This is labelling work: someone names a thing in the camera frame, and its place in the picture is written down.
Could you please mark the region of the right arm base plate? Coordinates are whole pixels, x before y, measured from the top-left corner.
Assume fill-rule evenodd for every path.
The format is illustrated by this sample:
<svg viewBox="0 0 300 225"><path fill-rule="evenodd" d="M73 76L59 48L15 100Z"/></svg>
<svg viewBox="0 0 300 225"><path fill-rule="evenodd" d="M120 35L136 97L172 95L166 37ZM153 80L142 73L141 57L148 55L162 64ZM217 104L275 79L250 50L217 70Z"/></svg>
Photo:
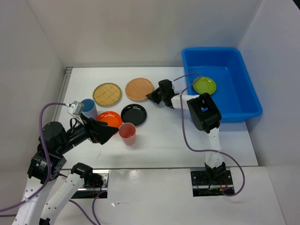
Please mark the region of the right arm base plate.
<svg viewBox="0 0 300 225"><path fill-rule="evenodd" d="M209 181L204 168L191 169L190 176L193 197L220 196L223 191L226 195L235 193L230 170L214 181Z"/></svg>

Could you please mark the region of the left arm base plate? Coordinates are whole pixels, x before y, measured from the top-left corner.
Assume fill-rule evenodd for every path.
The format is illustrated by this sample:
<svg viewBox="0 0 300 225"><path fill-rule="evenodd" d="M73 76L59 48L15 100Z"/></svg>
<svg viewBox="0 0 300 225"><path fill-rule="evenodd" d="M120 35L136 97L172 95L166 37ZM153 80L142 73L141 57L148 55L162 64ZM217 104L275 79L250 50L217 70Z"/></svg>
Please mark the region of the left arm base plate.
<svg viewBox="0 0 300 225"><path fill-rule="evenodd" d="M79 188L72 199L107 198L110 170L93 170L94 178Z"/></svg>

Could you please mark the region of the green plastic plate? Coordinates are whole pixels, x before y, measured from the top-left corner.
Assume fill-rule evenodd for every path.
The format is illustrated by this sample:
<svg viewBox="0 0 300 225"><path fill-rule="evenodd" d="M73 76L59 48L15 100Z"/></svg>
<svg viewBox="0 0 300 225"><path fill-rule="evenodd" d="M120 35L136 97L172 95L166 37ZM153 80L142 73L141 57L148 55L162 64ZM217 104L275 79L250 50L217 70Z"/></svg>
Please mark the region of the green plastic plate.
<svg viewBox="0 0 300 225"><path fill-rule="evenodd" d="M194 80L193 88L199 94L208 93L212 95L217 90L217 85L211 78L202 76Z"/></svg>

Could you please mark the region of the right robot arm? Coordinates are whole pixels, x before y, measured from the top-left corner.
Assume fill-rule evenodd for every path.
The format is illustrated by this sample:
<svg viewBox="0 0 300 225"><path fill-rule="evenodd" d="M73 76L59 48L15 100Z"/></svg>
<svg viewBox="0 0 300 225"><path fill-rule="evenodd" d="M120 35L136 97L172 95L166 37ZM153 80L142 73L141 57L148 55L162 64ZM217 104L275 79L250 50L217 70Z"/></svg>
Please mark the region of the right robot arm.
<svg viewBox="0 0 300 225"><path fill-rule="evenodd" d="M184 127L184 110L187 110L197 130L205 135L205 141L209 147L206 150L198 150L205 153L205 178L209 184L217 184L226 172L226 165L220 153L219 127L222 119L221 113L211 98L210 94L203 93L199 96L175 93L173 82L161 80L158 88L146 95L151 102L172 109L181 110L181 125L184 141L187 141Z"/></svg>

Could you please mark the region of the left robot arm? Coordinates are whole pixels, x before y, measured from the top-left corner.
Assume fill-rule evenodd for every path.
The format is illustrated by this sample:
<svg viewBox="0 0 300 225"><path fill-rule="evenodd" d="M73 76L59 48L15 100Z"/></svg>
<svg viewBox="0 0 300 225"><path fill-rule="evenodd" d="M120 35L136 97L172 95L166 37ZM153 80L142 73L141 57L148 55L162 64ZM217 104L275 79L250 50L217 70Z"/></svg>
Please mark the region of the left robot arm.
<svg viewBox="0 0 300 225"><path fill-rule="evenodd" d="M85 140L105 144L118 132L105 122L81 115L82 122L65 130L54 121L41 129L38 152L31 159L23 201L13 221L14 225L53 225L60 212L79 188L93 183L103 185L101 175L92 167L77 163L59 190L49 198L59 173L66 163L64 154Z"/></svg>

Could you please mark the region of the brown woven bamboo tray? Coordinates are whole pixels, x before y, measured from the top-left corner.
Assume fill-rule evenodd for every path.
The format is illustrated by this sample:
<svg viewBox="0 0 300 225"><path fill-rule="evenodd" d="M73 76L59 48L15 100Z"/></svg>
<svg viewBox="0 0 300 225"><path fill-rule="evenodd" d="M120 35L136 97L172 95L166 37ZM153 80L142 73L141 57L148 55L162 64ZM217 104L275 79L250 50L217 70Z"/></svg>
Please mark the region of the brown woven bamboo tray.
<svg viewBox="0 0 300 225"><path fill-rule="evenodd" d="M125 94L130 100L140 102L146 100L153 90L154 86L150 80L138 77L127 83Z"/></svg>

